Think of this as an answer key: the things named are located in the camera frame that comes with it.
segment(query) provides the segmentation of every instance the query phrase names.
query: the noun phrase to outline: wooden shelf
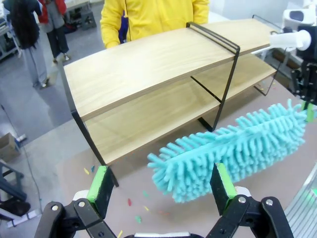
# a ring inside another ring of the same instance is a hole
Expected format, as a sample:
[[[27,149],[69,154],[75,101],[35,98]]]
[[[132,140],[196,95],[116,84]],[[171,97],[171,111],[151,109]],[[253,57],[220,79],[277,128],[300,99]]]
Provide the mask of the wooden shelf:
[[[254,19],[204,26],[238,44],[240,55],[267,47],[272,30]],[[78,114],[87,121],[232,59],[223,47],[184,28],[98,52],[67,65],[65,73]]]
[[[196,75],[218,96],[224,91],[232,63]],[[228,98],[271,76],[275,69],[253,55],[238,59]],[[173,132],[219,106],[219,102],[191,78],[120,105],[86,121],[97,149],[107,164]]]

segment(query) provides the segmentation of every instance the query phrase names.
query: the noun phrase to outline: sneaker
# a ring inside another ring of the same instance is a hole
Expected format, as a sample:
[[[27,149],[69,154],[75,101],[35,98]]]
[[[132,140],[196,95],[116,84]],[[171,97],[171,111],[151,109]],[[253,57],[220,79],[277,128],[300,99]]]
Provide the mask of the sneaker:
[[[67,54],[64,54],[65,61],[69,61],[70,57]]]
[[[47,83],[40,83],[40,89],[45,89],[48,87]]]
[[[47,84],[48,82],[49,82],[49,80],[50,80],[50,77],[46,77],[46,79],[45,80],[43,80],[43,84]]]

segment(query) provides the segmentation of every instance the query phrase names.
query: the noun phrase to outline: metal rack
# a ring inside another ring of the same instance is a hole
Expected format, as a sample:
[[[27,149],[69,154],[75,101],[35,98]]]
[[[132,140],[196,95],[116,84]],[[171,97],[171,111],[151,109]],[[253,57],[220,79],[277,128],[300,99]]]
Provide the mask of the metal rack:
[[[229,87],[231,84],[231,80],[232,80],[232,76],[237,64],[237,60],[240,54],[240,46],[238,46],[236,43],[233,43],[232,41],[228,40],[227,38],[201,26],[198,25],[194,22],[188,22],[186,24],[187,28],[192,29],[193,31],[196,31],[197,33],[207,37],[208,39],[212,40],[213,42],[217,43],[218,45],[220,45],[221,47],[225,48],[226,50],[228,50],[229,52],[231,52],[232,54],[234,54],[233,57],[233,63],[232,63],[232,67],[230,70],[230,74],[227,80],[227,84],[222,96],[222,99],[220,99],[219,97],[217,97],[214,93],[212,93],[212,91],[210,91],[208,88],[206,88],[201,82],[199,82],[197,79],[195,79],[193,76],[191,76],[191,78],[198,83],[203,89],[205,89],[210,95],[212,95],[218,102],[220,102],[219,108],[218,108],[218,112],[216,115],[216,118],[213,122],[213,126],[209,125],[209,123],[207,121],[205,121],[205,119],[203,119],[202,117],[198,118],[198,121],[203,125],[203,127],[205,127],[208,131],[214,131],[217,123],[219,121],[221,112],[222,112],[222,108],[224,106],[224,102],[226,100],[228,91],[229,91]]]
[[[102,166],[106,166],[107,164],[103,160],[103,157],[101,156],[101,154],[100,154],[99,150],[97,149],[94,141],[92,140],[92,138],[91,138],[91,136],[90,136],[90,134],[89,134],[84,122],[81,120],[81,118],[80,118],[80,116],[79,116],[79,114],[77,112],[77,109],[76,109],[73,97],[71,96],[70,88],[69,88],[69,85],[68,85],[68,82],[67,82],[64,66],[63,66],[61,61],[58,62],[58,70],[60,72],[61,79],[63,81],[64,90],[65,90],[65,94],[66,94],[66,99],[67,99],[67,102],[68,102],[68,106],[69,106],[71,115],[73,116],[75,122],[77,123],[77,125],[78,125],[78,127],[80,129],[80,131],[83,133],[86,141],[88,142],[90,148],[94,152],[94,154],[95,154],[96,158],[98,159],[98,161],[100,162],[100,164]],[[119,187],[118,180],[116,179],[116,177],[113,174],[111,169],[110,169],[110,171],[111,171],[112,181],[113,181],[114,185],[116,187]]]
[[[202,117],[200,117],[198,119],[198,121],[207,130],[214,131],[214,129],[216,128],[217,123],[219,121],[220,114],[221,114],[222,108],[224,106],[224,103],[225,103],[225,100],[226,100],[226,97],[227,97],[227,94],[228,94],[228,90],[229,90],[229,87],[230,87],[232,76],[233,76],[233,73],[234,73],[234,70],[235,70],[235,67],[236,67],[236,64],[237,64],[237,60],[238,60],[238,57],[239,57],[240,47],[237,44],[233,43],[232,41],[228,40],[227,38],[225,38],[225,37],[213,32],[213,31],[211,31],[211,30],[209,30],[209,29],[207,29],[207,28],[205,28],[203,26],[200,26],[200,25],[198,25],[196,23],[188,22],[186,24],[186,27],[190,28],[193,31],[198,32],[199,34],[202,34],[203,36],[207,37],[211,41],[217,43],[218,45],[222,46],[223,48],[225,48],[226,50],[228,50],[229,52],[231,52],[233,54],[233,64],[232,64],[231,71],[230,71],[230,74],[229,74],[229,77],[228,77],[228,81],[227,81],[227,84],[226,84],[226,87],[225,87],[225,90],[224,90],[224,94],[223,94],[221,99],[219,97],[217,97],[213,92],[211,92],[208,88],[206,88],[201,82],[199,82],[197,79],[195,79],[193,76],[191,76],[191,78],[196,83],[198,83],[210,95],[212,95],[217,101],[220,102],[220,105],[219,105],[219,108],[218,108],[218,112],[217,112],[216,118],[214,120],[213,126],[209,125],[208,122],[206,122]],[[104,162],[104,160],[103,160],[100,152],[98,151],[95,143],[93,142],[93,140],[92,140],[92,138],[91,138],[91,136],[90,136],[85,124],[83,123],[83,121],[81,120],[81,118],[80,118],[80,116],[79,116],[79,114],[77,112],[77,109],[76,109],[75,103],[73,101],[73,98],[72,98],[72,95],[71,95],[71,91],[70,91],[70,88],[69,88],[69,85],[68,85],[68,82],[67,82],[67,78],[66,78],[66,74],[65,74],[65,70],[64,70],[64,67],[62,65],[62,62],[58,62],[58,69],[59,69],[59,71],[61,73],[61,78],[62,78],[62,81],[63,81],[63,84],[64,84],[64,90],[65,90],[65,94],[66,94],[66,98],[67,98],[67,102],[68,102],[71,114],[72,114],[74,120],[76,121],[79,129],[83,133],[85,139],[87,140],[89,146],[91,147],[92,151],[94,152],[95,156],[99,160],[100,164],[101,165],[106,165],[106,163]],[[114,182],[115,186],[118,187],[119,186],[118,181],[115,178],[113,173],[112,173],[112,176],[113,176],[113,182]]]
[[[254,19],[254,18],[258,18],[258,19],[260,19],[260,20],[262,20],[262,21],[265,21],[266,23],[271,24],[272,26],[274,26],[274,27],[275,27],[276,29],[278,29],[279,31],[282,31],[282,29],[281,29],[278,25],[276,25],[276,24],[274,24],[273,22],[270,22],[270,21],[268,21],[268,20],[266,20],[266,19],[264,19],[264,18],[262,18],[262,17],[260,17],[260,16],[258,16],[258,15],[256,15],[256,14],[254,14],[254,15],[252,16],[252,19]],[[260,88],[258,88],[257,86],[253,86],[253,87],[254,87],[257,91],[259,91],[262,95],[266,96],[266,95],[268,94],[268,92],[270,91],[271,87],[272,87],[272,84],[273,84],[273,82],[274,82],[274,79],[276,78],[276,75],[277,75],[277,73],[279,72],[280,66],[281,66],[281,64],[279,64],[279,66],[277,67],[277,70],[276,70],[276,72],[275,72],[275,74],[274,74],[274,76],[273,76],[273,79],[272,79],[271,83],[269,84],[269,87],[268,87],[266,93],[264,93],[264,92],[263,92]]]

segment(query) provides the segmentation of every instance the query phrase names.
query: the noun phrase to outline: green foam pad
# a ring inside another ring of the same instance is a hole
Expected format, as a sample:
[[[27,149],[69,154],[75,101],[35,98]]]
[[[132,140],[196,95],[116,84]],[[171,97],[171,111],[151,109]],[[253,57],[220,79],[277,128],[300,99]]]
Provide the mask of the green foam pad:
[[[87,195],[87,199],[91,202],[91,203],[95,203],[99,191],[102,187],[102,182],[104,180],[105,174],[107,171],[107,166],[99,166],[97,173],[94,177],[93,183],[91,184],[91,187],[89,189],[88,195]]]
[[[223,163],[216,163],[216,166],[218,168],[220,178],[222,180],[222,184],[224,186],[228,198],[234,198],[237,195],[237,191],[233,186],[233,183],[231,181],[231,178],[227,172],[225,165]]]

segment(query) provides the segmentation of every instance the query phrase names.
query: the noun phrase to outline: cardboard box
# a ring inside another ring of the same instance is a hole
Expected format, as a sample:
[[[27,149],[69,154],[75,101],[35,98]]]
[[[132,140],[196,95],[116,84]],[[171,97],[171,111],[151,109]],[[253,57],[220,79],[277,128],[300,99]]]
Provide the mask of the cardboard box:
[[[11,133],[8,133],[0,138],[0,159],[9,162],[19,155],[20,148]]]

